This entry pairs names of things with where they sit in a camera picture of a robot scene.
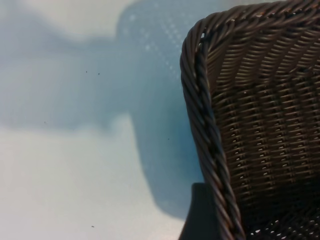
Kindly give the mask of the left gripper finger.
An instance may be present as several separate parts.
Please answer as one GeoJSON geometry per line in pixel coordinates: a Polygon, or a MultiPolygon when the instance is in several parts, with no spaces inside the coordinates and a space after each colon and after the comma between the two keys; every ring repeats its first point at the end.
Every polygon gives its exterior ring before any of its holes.
{"type": "Polygon", "coordinates": [[[206,183],[191,187],[191,203],[180,240],[219,240],[220,231],[214,199],[206,183]]]}

